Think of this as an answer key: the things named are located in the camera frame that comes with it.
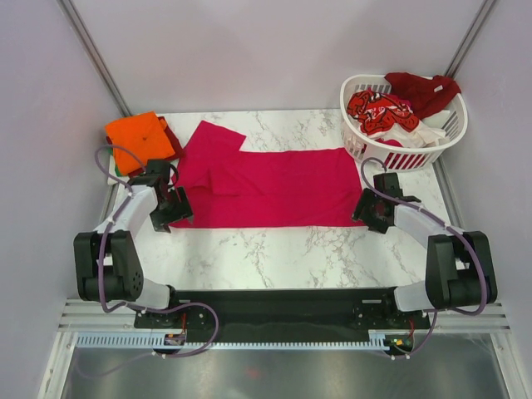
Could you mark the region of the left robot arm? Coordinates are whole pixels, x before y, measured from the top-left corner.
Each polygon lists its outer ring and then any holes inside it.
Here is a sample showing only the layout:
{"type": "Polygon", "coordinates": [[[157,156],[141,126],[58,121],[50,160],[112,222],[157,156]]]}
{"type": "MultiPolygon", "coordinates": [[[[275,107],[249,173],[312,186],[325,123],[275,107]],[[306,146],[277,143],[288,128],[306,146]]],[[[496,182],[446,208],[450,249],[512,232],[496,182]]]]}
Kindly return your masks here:
{"type": "Polygon", "coordinates": [[[171,299],[173,288],[144,277],[135,236],[149,220],[154,231],[191,219],[193,211],[182,187],[172,179],[177,169],[165,160],[149,160],[145,171],[126,183],[126,197],[94,230],[73,241],[76,283],[80,298],[98,302],[106,313],[121,306],[154,311],[154,318],[173,327],[182,307],[171,299]]]}

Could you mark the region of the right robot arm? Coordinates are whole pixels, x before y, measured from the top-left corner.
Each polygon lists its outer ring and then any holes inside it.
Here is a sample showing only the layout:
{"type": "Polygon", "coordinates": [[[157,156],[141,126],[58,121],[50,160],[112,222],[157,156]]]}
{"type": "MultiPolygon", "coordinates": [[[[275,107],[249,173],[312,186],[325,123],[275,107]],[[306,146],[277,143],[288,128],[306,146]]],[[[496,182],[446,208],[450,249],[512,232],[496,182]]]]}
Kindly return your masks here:
{"type": "Polygon", "coordinates": [[[417,197],[405,196],[396,173],[373,177],[373,185],[363,190],[352,220],[380,234],[398,228],[426,250],[425,279],[394,288],[394,298],[381,306],[386,325],[400,327],[411,312],[421,310],[478,314],[497,299],[487,236],[448,225],[417,197]]]}

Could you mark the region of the pink t-shirt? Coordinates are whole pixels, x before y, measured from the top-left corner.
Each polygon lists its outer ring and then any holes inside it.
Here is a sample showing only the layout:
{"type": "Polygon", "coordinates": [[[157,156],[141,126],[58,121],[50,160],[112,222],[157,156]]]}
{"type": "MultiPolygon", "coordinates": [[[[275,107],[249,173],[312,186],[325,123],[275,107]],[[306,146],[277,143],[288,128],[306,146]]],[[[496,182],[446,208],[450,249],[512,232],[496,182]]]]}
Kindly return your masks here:
{"type": "Polygon", "coordinates": [[[343,148],[248,152],[244,135],[201,121],[178,164],[193,210],[176,229],[350,227],[362,194],[343,148]]]}

